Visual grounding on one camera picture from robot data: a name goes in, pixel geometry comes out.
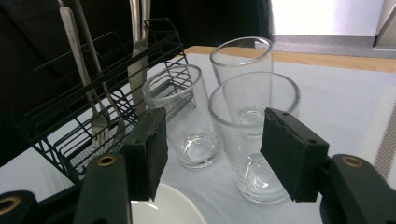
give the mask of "wall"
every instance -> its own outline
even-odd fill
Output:
[[[384,0],[270,0],[273,35],[375,36]]]

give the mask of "glass rim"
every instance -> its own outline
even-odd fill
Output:
[[[218,62],[216,62],[216,61],[213,59],[214,55],[215,55],[220,49],[222,49],[224,46],[226,46],[226,45],[228,45],[228,44],[230,44],[230,43],[236,42],[236,41],[243,40],[243,39],[259,39],[260,41],[262,41],[262,42],[268,44],[268,49],[267,49],[262,55],[260,55],[259,57],[255,57],[255,58],[253,58],[252,60],[246,61],[246,62],[244,62],[244,63],[218,63]],[[247,65],[247,64],[255,63],[255,62],[257,62],[257,61],[259,61],[259,60],[265,58],[269,53],[271,53],[272,48],[273,48],[273,45],[274,45],[274,44],[273,44],[273,42],[272,42],[271,40],[269,40],[269,39],[267,39],[267,38],[264,38],[264,37],[260,37],[260,36],[245,36],[245,37],[240,37],[240,38],[236,38],[236,39],[233,39],[233,40],[229,40],[229,41],[227,41],[227,42],[221,44],[220,46],[216,47],[215,49],[213,49],[213,51],[210,53],[209,58],[210,58],[210,62],[212,62],[215,66],[219,66],[219,67],[236,67],[236,66],[240,66],[240,65]]]
[[[172,94],[172,95],[165,96],[165,97],[149,97],[148,96],[148,94],[149,94],[149,91],[148,91],[149,83],[151,83],[152,80],[154,80],[157,77],[162,76],[164,73],[166,73],[168,71],[171,71],[171,70],[174,70],[174,69],[178,69],[178,68],[183,68],[183,67],[187,68],[187,69],[192,68],[192,69],[195,69],[198,72],[197,73],[197,78],[191,83],[191,85],[188,88],[184,89],[183,91],[179,91],[176,94]],[[202,70],[201,70],[200,67],[198,67],[196,65],[193,65],[193,64],[182,64],[182,65],[175,65],[175,66],[167,67],[167,68],[164,68],[161,72],[159,72],[159,73],[155,74],[154,76],[152,76],[151,78],[149,78],[143,84],[143,86],[142,86],[143,98],[145,100],[147,100],[147,101],[150,101],[150,102],[168,101],[168,100],[171,100],[173,98],[178,97],[179,95],[181,95],[183,93],[191,91],[201,79],[202,79]]]
[[[247,75],[252,75],[252,74],[260,74],[260,73],[265,74],[265,75],[275,75],[275,76],[277,76],[277,77],[284,78],[284,79],[286,79],[286,80],[290,83],[290,85],[294,88],[296,94],[295,94],[295,97],[294,97],[293,104],[288,108],[287,111],[285,111],[285,112],[291,114],[291,113],[296,109],[297,105],[300,103],[300,88],[298,88],[297,84],[296,84],[291,78],[285,77],[285,76],[280,75],[280,74],[278,74],[278,73],[273,73],[273,72],[249,72],[249,73],[244,73],[244,74],[238,75],[238,76],[236,76],[236,77],[231,77],[231,78],[227,79],[226,81],[224,81],[223,83],[221,83],[221,84],[212,92],[212,94],[210,95],[210,98],[209,98],[209,103],[208,103],[208,110],[209,110],[210,116],[211,116],[216,122],[218,122],[218,123],[220,123],[220,124],[222,124],[222,125],[225,125],[225,126],[227,126],[227,127],[232,127],[232,128],[237,128],[237,129],[260,128],[260,127],[262,127],[262,124],[260,124],[260,125],[239,124],[239,123],[233,123],[233,122],[227,121],[227,120],[222,119],[221,117],[219,117],[219,116],[217,115],[217,113],[212,109],[212,105],[214,104],[213,101],[214,101],[215,93],[217,93],[218,91],[222,90],[223,87],[224,87],[228,82],[233,81],[234,79],[237,79],[237,78],[239,78],[239,77],[243,77],[243,76],[247,76]]]

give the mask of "dish rack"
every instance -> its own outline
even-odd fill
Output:
[[[135,57],[130,53],[132,41],[123,44],[115,32],[93,40],[103,69],[101,76],[93,72],[95,70],[88,46],[81,46],[92,80],[86,87],[81,84],[71,52],[37,67],[35,74],[41,78],[42,88],[15,102],[6,118],[23,140],[74,183],[84,178],[86,166],[93,157],[119,150],[126,135],[139,121],[135,108],[143,102],[134,102],[133,93],[140,89],[131,90],[128,81],[139,71],[128,77],[128,66],[144,57],[148,57],[147,67],[142,68],[145,70],[158,64],[168,68],[188,63],[172,22],[168,19],[153,19],[145,21],[145,25],[148,27],[149,46]],[[119,116],[106,99],[103,82],[107,84],[107,92],[120,111]],[[99,150],[92,148],[92,111],[86,97],[86,92],[92,89],[98,93],[96,102],[100,100],[105,106],[100,113],[104,115],[107,111],[110,116],[107,147],[100,147]],[[46,99],[44,103],[35,103],[42,99]],[[126,134],[116,142],[120,117],[125,121]]]

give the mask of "dark wall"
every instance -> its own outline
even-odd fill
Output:
[[[64,4],[74,9],[72,0]],[[122,41],[132,38],[128,0],[81,1],[92,37],[109,31]],[[268,37],[267,0],[152,0],[151,18],[169,18],[184,47],[217,46],[248,35]],[[70,50],[59,14],[58,1],[0,1],[0,166],[22,153],[23,142],[2,119],[13,103],[40,88],[34,70]],[[54,72],[51,78],[62,74]],[[27,102],[20,111],[45,102],[46,95]]]

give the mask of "white table surface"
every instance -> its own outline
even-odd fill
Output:
[[[208,93],[217,82],[209,56],[188,54],[190,64],[203,70]],[[155,73],[161,68],[153,68]],[[293,79],[300,88],[299,120],[330,143],[329,155],[356,155],[367,132],[375,105],[385,86],[396,86],[396,74],[275,63],[275,72]],[[208,224],[220,223],[321,223],[320,196],[316,203],[290,200],[273,205],[248,202],[238,191],[225,153],[201,170],[183,167],[170,148],[162,182],[180,190],[201,210]],[[27,189],[39,201],[72,183],[28,149],[0,168],[0,194]]]

